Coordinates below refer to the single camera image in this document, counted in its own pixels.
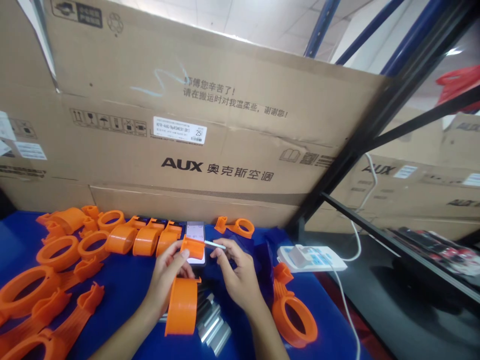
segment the red bag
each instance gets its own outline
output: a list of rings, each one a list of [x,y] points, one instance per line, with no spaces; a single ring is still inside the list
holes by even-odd
[[[440,76],[436,83],[443,86],[437,105],[456,98],[464,92],[480,85],[480,65],[447,72]],[[477,101],[457,112],[470,113],[480,110],[480,101]]]

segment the power strip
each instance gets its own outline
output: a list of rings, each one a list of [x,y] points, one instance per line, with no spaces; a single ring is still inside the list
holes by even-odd
[[[292,273],[343,271],[347,264],[328,246],[280,246],[276,252],[279,262]]]

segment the electrical cord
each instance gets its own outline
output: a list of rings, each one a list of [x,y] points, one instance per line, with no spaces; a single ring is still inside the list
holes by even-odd
[[[350,316],[350,311],[349,311],[349,308],[347,306],[347,300],[345,299],[344,288],[342,287],[342,282],[340,281],[340,277],[339,277],[337,271],[332,266],[332,263],[330,262],[330,260],[327,259],[326,256],[324,256],[318,249],[316,249],[314,247],[309,246],[309,248],[313,249],[313,251],[315,251],[322,258],[322,260],[330,266],[331,270],[335,274],[336,280],[338,281],[338,287],[340,288],[341,299],[343,300],[343,306],[345,307],[346,317],[348,318],[348,322],[350,323],[351,330],[353,331],[353,335],[355,336],[355,342],[356,342],[355,360],[360,360],[360,353],[361,353],[360,339],[359,339],[359,336],[357,334],[357,331],[355,330],[355,326],[354,326],[354,322],[352,321],[352,317]]]
[[[370,171],[371,171],[371,174],[373,176],[373,186],[370,188],[370,190],[366,194],[366,196],[363,199],[363,201],[361,202],[360,206],[355,210],[356,213],[358,213],[360,210],[362,210],[364,208],[365,204],[367,203],[367,200],[369,199],[370,195],[372,194],[372,192],[377,187],[377,184],[379,183],[379,179],[377,178],[377,174],[375,173],[375,168],[374,168],[374,163],[372,161],[372,157],[370,156],[370,154],[368,152],[366,152],[364,155],[366,156],[366,159],[368,160],[368,164],[370,165]],[[358,232],[357,228],[355,227],[355,223],[353,221],[350,220],[350,224],[351,224],[351,227],[353,228],[353,231],[354,231],[354,234],[355,234],[356,244],[357,244],[358,250],[356,251],[356,254],[353,257],[351,257],[349,259],[342,259],[344,262],[350,262],[350,261],[356,260],[356,259],[359,258],[360,254],[362,253],[362,244],[360,243],[359,232]]]

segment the blue table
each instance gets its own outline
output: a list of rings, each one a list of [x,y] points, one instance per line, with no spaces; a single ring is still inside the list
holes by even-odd
[[[35,256],[42,247],[41,238],[46,229],[35,222],[39,213],[17,211],[0,222],[0,286],[19,273],[37,266]],[[257,229],[253,235],[256,244],[264,241],[265,229]],[[207,240],[219,237],[213,226],[206,227]],[[87,359],[98,349],[137,309],[144,298],[153,267],[154,257],[111,254],[98,274],[84,283],[74,286],[66,309],[52,322],[55,329],[73,311],[77,297],[88,291],[92,281],[105,286],[105,296],[90,318],[68,359]],[[287,284],[287,289],[305,303],[318,326],[318,339],[297,349],[285,343],[291,359],[345,359],[355,358],[356,344],[352,330],[321,284],[311,273],[299,273]],[[232,335],[218,359],[252,359],[254,354],[251,330],[244,314],[226,316]],[[10,320],[2,328],[5,332],[21,322]],[[192,336],[164,337],[165,324],[159,323],[145,339],[135,359],[216,359],[213,351],[200,341],[198,333]],[[370,360],[362,348],[361,358]]]

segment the orange clamp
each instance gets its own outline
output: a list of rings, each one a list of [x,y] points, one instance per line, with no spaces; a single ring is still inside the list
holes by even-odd
[[[159,257],[182,236],[182,227],[175,225],[174,221],[169,221],[165,230],[160,234],[158,245],[156,247],[156,256]]]
[[[184,236],[181,243],[180,252],[186,249],[190,251],[190,258],[201,260],[204,257],[205,243],[203,241]]]
[[[15,300],[31,283],[42,279],[41,284],[28,295]],[[49,266],[36,266],[15,276],[0,290],[0,325],[9,318],[22,318],[32,312],[34,305],[50,297],[60,286],[61,278]]]
[[[67,251],[58,256],[52,257],[56,252],[66,247],[68,247]],[[56,272],[60,272],[72,266],[78,259],[80,259],[78,247],[79,241],[75,236],[62,236],[51,240],[44,245],[36,254],[36,261],[40,265],[49,266]]]
[[[121,224],[125,224],[125,215],[120,210],[111,210],[105,213],[101,212],[98,214],[98,228],[103,231],[108,231],[109,233],[112,232],[117,226]]]
[[[60,314],[70,301],[72,294],[57,289],[50,297],[39,300],[31,310],[31,316],[10,331],[0,335],[0,358],[16,344],[38,334]]]
[[[276,328],[280,335],[294,348],[304,348],[307,344],[314,342],[319,334],[317,323],[310,310],[298,298],[294,297],[294,293],[288,291],[285,284],[293,279],[290,269],[286,264],[280,262],[273,268],[273,306],[271,314],[275,321]],[[289,305],[300,318],[303,323],[305,332],[297,330],[295,325],[287,315],[286,306]]]
[[[96,232],[99,229],[97,222],[90,216],[86,216],[83,220],[83,229],[78,233],[82,239],[86,238],[93,232]]]
[[[104,293],[104,286],[94,282],[90,291],[78,297],[75,310],[55,331],[45,328],[38,335],[30,336],[12,348],[2,360],[21,360],[38,345],[45,347],[45,360],[65,359],[87,321],[95,313]]]
[[[47,244],[54,239],[67,235],[64,228],[57,224],[55,221],[47,221],[45,223],[45,227],[48,230],[48,235],[46,236],[46,238],[43,238],[41,240],[43,244]]]
[[[177,277],[171,286],[165,336],[192,335],[197,319],[197,284],[202,279]]]
[[[133,255],[152,256],[159,241],[159,236],[165,229],[160,220],[151,218],[148,224],[141,228],[133,243]]]
[[[91,260],[92,258],[96,258],[97,261],[102,261],[108,258],[110,253],[107,251],[107,238],[109,237],[108,231],[95,231],[92,232],[90,235],[85,237],[80,243],[78,244],[78,253],[80,254],[83,260]],[[88,248],[95,244],[96,242],[105,240],[105,243],[95,250],[88,250]]]
[[[65,234],[72,235],[83,226],[84,219],[85,214],[82,210],[77,207],[71,207],[65,211],[43,214],[37,217],[36,221],[42,225],[46,225],[47,222],[55,222],[63,228]]]
[[[60,276],[61,284],[60,289],[68,290],[77,284],[83,283],[85,280],[90,279],[96,273],[100,271],[104,264],[101,263],[95,256],[80,261],[73,271],[61,272]]]
[[[251,239],[255,231],[255,226],[251,221],[239,218],[233,225],[227,225],[228,218],[226,216],[219,216],[216,221],[215,230],[220,234],[225,234],[225,230],[229,229],[231,232],[238,234],[244,238]]]
[[[83,213],[88,217],[92,218],[93,220],[99,219],[99,208],[98,206],[88,205],[81,208]]]

